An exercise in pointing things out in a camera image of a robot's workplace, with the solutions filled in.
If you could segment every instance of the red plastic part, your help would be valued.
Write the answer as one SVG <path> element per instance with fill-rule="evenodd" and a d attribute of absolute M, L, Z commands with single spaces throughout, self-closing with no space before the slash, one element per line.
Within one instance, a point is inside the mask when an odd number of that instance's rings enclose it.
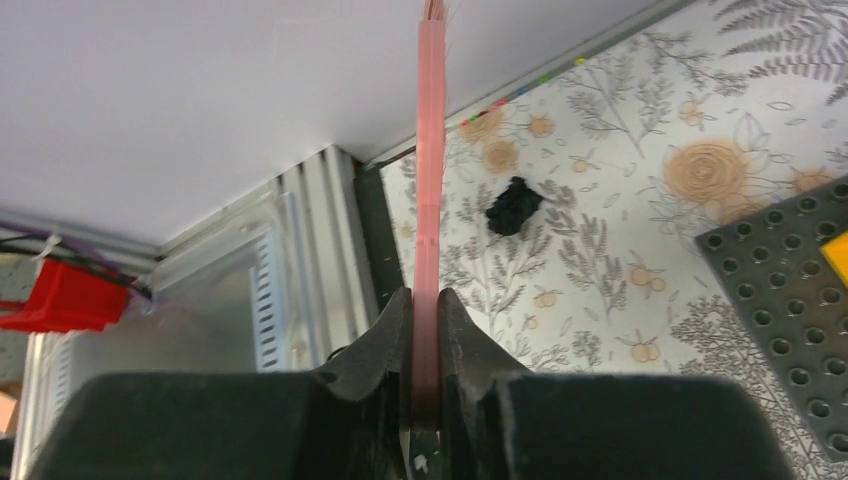
<path fill-rule="evenodd" d="M 125 287 L 48 259 L 23 309 L 0 317 L 0 328 L 29 333 L 102 331 L 120 320 L 128 297 Z"/>

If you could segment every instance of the translucent pink strip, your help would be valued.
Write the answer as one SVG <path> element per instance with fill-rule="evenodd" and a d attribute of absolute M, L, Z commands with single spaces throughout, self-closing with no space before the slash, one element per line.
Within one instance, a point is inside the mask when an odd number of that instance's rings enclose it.
<path fill-rule="evenodd" d="M 418 229 L 412 292 L 413 428 L 438 428 L 440 410 L 439 207 L 445 155 L 445 21 L 422 20 L 418 30 Z"/>

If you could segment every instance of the white ceiling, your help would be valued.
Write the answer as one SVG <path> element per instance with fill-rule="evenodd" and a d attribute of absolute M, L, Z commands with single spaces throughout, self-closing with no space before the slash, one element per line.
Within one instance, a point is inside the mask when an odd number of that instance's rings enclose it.
<path fill-rule="evenodd" d="M 448 111 L 655 0 L 453 0 Z M 415 126 L 421 0 L 0 0 L 0 207 L 162 244 Z"/>

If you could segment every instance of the wire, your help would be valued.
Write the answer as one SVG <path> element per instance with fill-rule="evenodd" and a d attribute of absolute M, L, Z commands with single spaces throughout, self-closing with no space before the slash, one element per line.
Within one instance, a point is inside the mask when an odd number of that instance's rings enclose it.
<path fill-rule="evenodd" d="M 347 345 L 345 345 L 344 347 L 339 347 L 339 348 L 333 350 L 332 352 L 330 352 L 330 354 L 327 355 L 327 361 L 329 362 L 330 360 L 335 358 L 336 355 L 342 353 L 342 350 L 344 350 L 345 348 L 347 348 Z"/>
<path fill-rule="evenodd" d="M 15 231 L 15 232 L 20 232 L 20 233 L 25 233 L 25 234 L 28 234 L 28 235 L 33 235 L 34 237 L 39 238 L 42 241 L 45 241 L 47 238 L 50 237 L 50 235 L 55 233 L 55 231 L 51 232 L 51 231 L 48 231 L 48 230 L 41 230 L 41 229 L 38 229 L 38 228 L 32 228 L 32 227 L 28 227 L 26 225 L 20 225 L 20 224 L 5 221 L 5 220 L 0 220 L 0 228 L 5 229 L 5 230 L 12 230 L 12 231 Z M 105 266 L 110 266 L 113 269 L 115 269 L 116 272 L 119 272 L 120 266 L 118 264 L 111 262 L 108 258 L 101 255 L 100 252 L 98 252 L 96 248 L 89 246 L 85 242 L 80 242 L 79 240 L 76 240 L 72 237 L 63 236 L 62 237 L 62 244 L 65 245 L 66 247 L 73 247 L 77 252 L 81 252 L 81 253 L 85 254 L 86 257 L 93 259 L 97 263 L 99 263 L 101 265 L 105 265 Z M 135 296 L 141 295 L 135 289 L 130 290 L 130 293 L 132 293 Z"/>
<path fill-rule="evenodd" d="M 6 239 L 0 239 L 0 253 L 12 253 L 18 255 L 28 255 L 28 256 L 38 256 L 41 252 L 37 252 L 28 248 L 15 247 L 11 245 L 6 245 L 7 243 L 13 241 L 21 241 L 21 240 L 43 240 L 37 235 L 22 235 L 19 237 L 12 237 Z M 110 265 L 103 265 L 102 263 L 87 258 L 82 253 L 77 251 L 74 248 L 69 247 L 64 242 L 58 245 L 59 247 L 68 250 L 72 253 L 71 256 L 58 255 L 56 253 L 50 253 L 47 255 L 47 258 L 51 260 L 63 263 L 65 265 L 78 268 L 80 270 L 85 271 L 86 273 L 97 277 L 101 280 L 106 280 L 110 283 L 131 289 L 144 297 L 147 300 L 152 300 L 153 293 L 150 288 L 137 285 L 135 280 L 132 277 L 129 277 L 119 270 L 113 268 Z"/>

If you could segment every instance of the black cloth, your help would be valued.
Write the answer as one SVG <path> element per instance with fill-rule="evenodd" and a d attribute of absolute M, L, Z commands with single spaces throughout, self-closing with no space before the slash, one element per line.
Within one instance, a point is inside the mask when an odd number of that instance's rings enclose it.
<path fill-rule="evenodd" d="M 512 177 L 506 191 L 486 210 L 489 230 L 505 237 L 515 235 L 540 203 L 542 196 L 531 190 L 523 178 Z"/>

